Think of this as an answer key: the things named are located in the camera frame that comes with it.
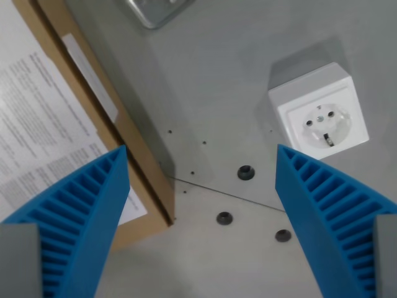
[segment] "bolt hole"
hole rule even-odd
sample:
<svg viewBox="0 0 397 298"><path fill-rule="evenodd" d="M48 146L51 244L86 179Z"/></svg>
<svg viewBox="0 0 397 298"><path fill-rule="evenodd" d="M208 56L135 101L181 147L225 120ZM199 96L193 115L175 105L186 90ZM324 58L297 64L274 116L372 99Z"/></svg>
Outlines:
<svg viewBox="0 0 397 298"><path fill-rule="evenodd" d="M255 169L252 166L241 166L237 171L237 177L241 180L250 180L255 176Z"/></svg>
<svg viewBox="0 0 397 298"><path fill-rule="evenodd" d="M291 239L292 234L290 231L288 230L279 230L276 234L275 234L275 239L278 242L287 242Z"/></svg>
<svg viewBox="0 0 397 298"><path fill-rule="evenodd" d="M229 225L233 221L233 216L229 212L221 212L216 217L216 221L220 225Z"/></svg>

